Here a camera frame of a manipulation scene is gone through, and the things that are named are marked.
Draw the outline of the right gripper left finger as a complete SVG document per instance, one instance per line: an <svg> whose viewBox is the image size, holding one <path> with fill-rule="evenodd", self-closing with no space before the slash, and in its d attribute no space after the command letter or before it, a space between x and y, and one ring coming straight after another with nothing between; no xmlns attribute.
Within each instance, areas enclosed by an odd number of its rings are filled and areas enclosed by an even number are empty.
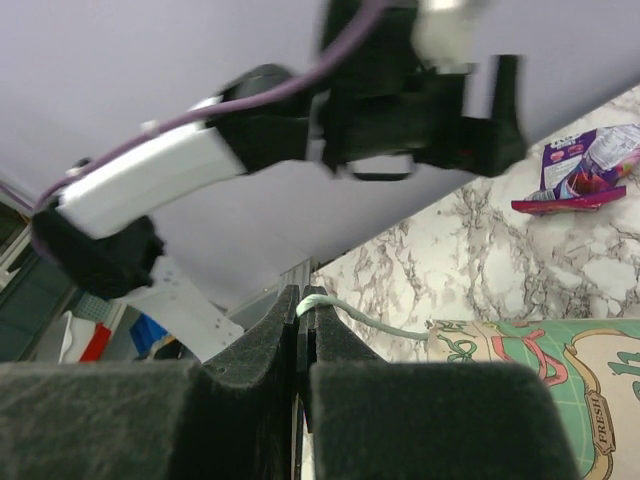
<svg viewBox="0 0 640 480"><path fill-rule="evenodd" d="M293 479L295 306L205 363L1 368L5 479Z"/></svg>

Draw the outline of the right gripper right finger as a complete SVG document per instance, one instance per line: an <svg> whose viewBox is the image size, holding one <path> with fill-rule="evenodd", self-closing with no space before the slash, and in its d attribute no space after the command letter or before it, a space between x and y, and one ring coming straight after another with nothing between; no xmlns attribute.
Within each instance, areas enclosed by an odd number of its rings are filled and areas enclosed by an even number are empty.
<svg viewBox="0 0 640 480"><path fill-rule="evenodd" d="M318 479L577 479L549 389L517 363L318 359Z"/></svg>

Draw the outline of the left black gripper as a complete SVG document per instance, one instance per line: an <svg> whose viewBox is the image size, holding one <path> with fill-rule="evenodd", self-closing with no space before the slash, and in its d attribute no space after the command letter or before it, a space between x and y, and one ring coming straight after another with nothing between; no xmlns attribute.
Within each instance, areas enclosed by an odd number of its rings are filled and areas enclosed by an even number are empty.
<svg viewBox="0 0 640 480"><path fill-rule="evenodd" d="M323 163L332 171L378 156L411 158L410 167L431 165L496 177L523 160L528 142L517 112L518 55L498 55L491 112L463 113L467 76L419 69L401 91L358 97L334 89L321 107Z"/></svg>

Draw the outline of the purple snack packet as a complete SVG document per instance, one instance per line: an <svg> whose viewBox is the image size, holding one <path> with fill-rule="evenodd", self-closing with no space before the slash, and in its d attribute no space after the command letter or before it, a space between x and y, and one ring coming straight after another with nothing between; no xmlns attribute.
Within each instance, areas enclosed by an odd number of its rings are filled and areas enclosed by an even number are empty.
<svg viewBox="0 0 640 480"><path fill-rule="evenodd" d="M639 164L639 126L602 127L544 147L540 188L511 208L530 215L590 211L622 199L618 182Z"/></svg>

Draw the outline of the green printed paper bag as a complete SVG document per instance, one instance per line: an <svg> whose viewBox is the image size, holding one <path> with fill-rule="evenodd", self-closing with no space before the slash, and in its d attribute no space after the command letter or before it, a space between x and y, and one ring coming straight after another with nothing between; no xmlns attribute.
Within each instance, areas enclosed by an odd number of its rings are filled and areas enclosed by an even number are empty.
<svg viewBox="0 0 640 480"><path fill-rule="evenodd" d="M418 333L386 326L323 294L301 301L296 314L320 306L336 307L376 330L421 342L430 361L528 366L551 390L582 477L638 478L638 320L441 320Z"/></svg>

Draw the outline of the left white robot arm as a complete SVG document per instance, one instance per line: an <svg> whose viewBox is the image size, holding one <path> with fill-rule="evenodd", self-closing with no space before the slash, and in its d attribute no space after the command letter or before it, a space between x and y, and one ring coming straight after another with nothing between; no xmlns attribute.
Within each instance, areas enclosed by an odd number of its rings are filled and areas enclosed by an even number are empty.
<svg viewBox="0 0 640 480"><path fill-rule="evenodd" d="M490 114L463 112L469 42L483 1L330 1L317 65L263 64L182 116L78 163L38 200L32 245L82 289L119 299L157 287L167 263L151 213L210 185L306 158L333 174L395 182L354 163L406 156L496 177L528 150L518 121L521 57L496 57Z"/></svg>

